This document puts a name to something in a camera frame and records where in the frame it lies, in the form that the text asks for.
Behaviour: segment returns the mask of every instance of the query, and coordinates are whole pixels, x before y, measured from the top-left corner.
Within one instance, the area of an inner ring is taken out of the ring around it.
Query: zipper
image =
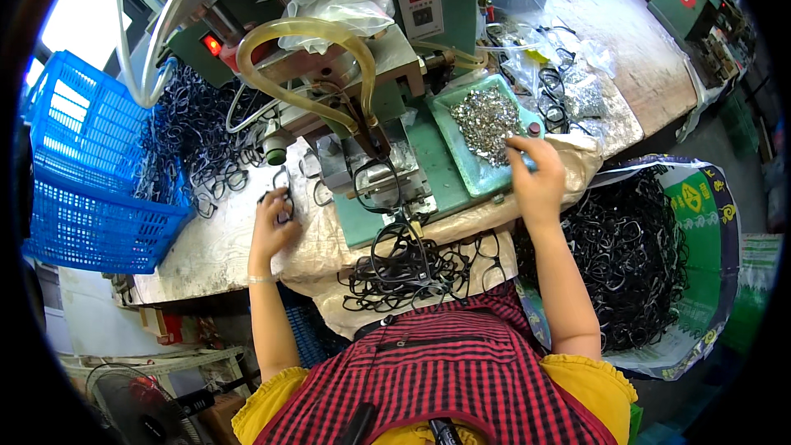
[[[421,347],[422,345],[445,344],[448,342],[485,342],[486,339],[476,335],[460,335],[458,337],[431,338],[421,341],[410,341],[408,339],[397,342],[386,342],[377,346],[377,351],[392,351],[393,349],[406,349],[410,347]]]

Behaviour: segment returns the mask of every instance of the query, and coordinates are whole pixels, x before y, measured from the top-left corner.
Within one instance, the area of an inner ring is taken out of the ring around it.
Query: workbench
[[[617,87],[612,90],[615,91],[612,97],[615,105],[609,105],[608,110],[623,113],[623,120],[636,118],[641,133],[650,136],[696,107],[697,96],[683,54],[648,11],[645,0],[551,2],[555,13],[575,29],[580,38],[598,40],[614,53],[616,77],[612,81],[607,78],[603,83],[603,91],[608,90],[608,83]],[[616,139],[622,129],[611,128]],[[637,136],[634,131],[630,134],[628,141],[620,141],[619,146],[609,148],[604,157],[637,143],[641,137],[639,132]],[[286,285],[309,295],[321,291],[325,283],[327,289],[341,288],[335,281],[335,273],[366,255],[369,248],[350,251],[335,206],[316,206],[312,197],[315,180],[308,181],[298,170],[306,149],[303,141],[292,145],[286,162],[292,177],[295,216],[302,222],[304,234],[291,251],[275,257],[273,271]],[[247,187],[224,198],[211,219],[196,218],[190,222],[157,267],[157,272],[135,276],[132,304],[184,300],[246,286],[255,203],[272,188],[272,176],[278,168],[265,166],[249,170]],[[567,184],[572,177],[567,175]],[[482,228],[500,226],[518,216],[513,195],[507,195],[500,204],[491,201],[478,204],[432,223],[425,233],[444,244],[480,232]]]

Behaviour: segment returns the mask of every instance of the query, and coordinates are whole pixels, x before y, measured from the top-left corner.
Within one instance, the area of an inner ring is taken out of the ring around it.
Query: green printed sack
[[[657,179],[687,236],[690,287],[675,305],[679,322],[667,327],[661,341],[606,352],[603,357],[618,368],[673,381],[711,352],[728,321],[741,265],[739,213],[722,169],[697,159],[646,155],[599,172],[588,187],[618,183],[656,165],[665,168]],[[549,327],[538,292],[521,281],[517,291],[533,334],[549,348]]]

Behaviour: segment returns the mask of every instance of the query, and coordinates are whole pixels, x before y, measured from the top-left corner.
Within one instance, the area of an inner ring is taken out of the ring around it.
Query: clear plastic tube
[[[253,67],[251,59],[253,49],[264,42],[284,36],[324,38],[341,45],[341,47],[351,52],[360,64],[362,73],[360,106],[363,117],[365,117],[365,123],[370,128],[374,128],[379,124],[376,115],[373,114],[371,109],[373,85],[377,75],[373,55],[371,55],[368,46],[357,35],[337,23],[331,23],[323,19],[296,17],[275,19],[269,23],[257,26],[242,38],[239,49],[236,51],[236,64],[239,66],[242,79],[247,84],[258,88],[272,96],[272,98],[277,98],[301,109],[310,110],[331,121],[343,124],[352,136],[360,133],[360,128],[354,119],[340,110],[331,109],[326,105],[285,90],[280,85],[265,78]]]
[[[462,52],[461,50],[455,49],[453,47],[447,47],[445,45],[439,43],[431,43],[431,42],[409,42],[410,45],[413,47],[418,47],[419,49],[429,49],[429,50],[450,50],[452,51],[457,57],[461,57],[462,59],[466,59],[471,61],[472,64],[468,64],[467,62],[454,62],[458,68],[462,69],[480,69],[485,68],[487,64],[489,64],[489,58],[486,54],[482,56],[472,56],[467,52]],[[475,46],[475,49],[478,50],[480,47],[478,45]]]
[[[513,52],[514,50],[537,50],[541,45],[538,43],[534,44],[514,44],[507,47],[488,47],[483,45],[478,45],[476,48],[478,50],[483,50],[484,52]]]
[[[173,23],[173,18],[179,8],[182,0],[168,0],[164,5],[162,12],[157,20],[157,25],[154,28],[151,42],[149,43],[148,53],[145,56],[145,64],[143,67],[143,79],[140,87],[134,79],[134,72],[132,70],[131,60],[129,57],[129,44],[126,42],[126,32],[124,31],[124,0],[110,0],[113,12],[118,19],[118,30],[116,30],[116,48],[115,52],[118,57],[121,70],[124,72],[124,81],[126,88],[132,95],[134,102],[143,108],[150,109],[153,107],[159,97],[164,91],[165,84],[170,81],[173,76],[174,68],[173,63],[165,65],[164,70],[161,70],[157,82],[154,85],[153,91],[148,92],[147,84],[151,76],[152,70],[156,68],[157,55],[159,54],[167,35],[170,33]]]
[[[231,117],[233,117],[233,112],[236,110],[236,104],[239,103],[239,98],[241,98],[242,92],[244,91],[246,86],[243,84],[239,91],[236,92],[236,96],[233,97],[233,102],[231,103],[231,107],[228,109],[228,116],[225,118],[225,130],[231,134],[238,133],[242,131],[244,128],[252,124],[253,122],[258,120],[258,117],[261,117],[263,114],[266,114],[268,110],[271,110],[275,105],[280,103],[280,100],[274,99],[271,102],[265,104],[260,109],[256,110],[252,115],[248,116],[248,118],[244,119],[242,122],[237,124],[235,127],[231,125]],[[305,91],[310,91],[312,86],[309,84],[303,84],[300,87],[294,88],[290,90],[292,93],[304,93]]]

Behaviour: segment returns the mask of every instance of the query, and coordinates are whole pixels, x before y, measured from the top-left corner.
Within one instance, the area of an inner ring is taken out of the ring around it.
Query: green tray
[[[496,86],[500,93],[507,95],[519,107],[522,135],[527,134],[526,128],[530,123],[538,122],[541,126],[539,137],[543,138],[544,124],[541,118],[519,104],[517,97],[514,96],[511,88],[500,74],[491,75],[484,80],[458,87],[448,93],[426,100],[434,115],[434,120],[440,128],[440,133],[448,145],[453,161],[456,162],[464,187],[467,188],[471,197],[485,196],[510,185],[511,167],[508,165],[492,166],[486,160],[470,152],[464,142],[464,136],[459,130],[459,124],[450,114],[450,107],[462,102],[471,90],[486,90],[492,86]],[[523,154],[522,160],[528,168],[536,169],[536,164],[527,155]]]

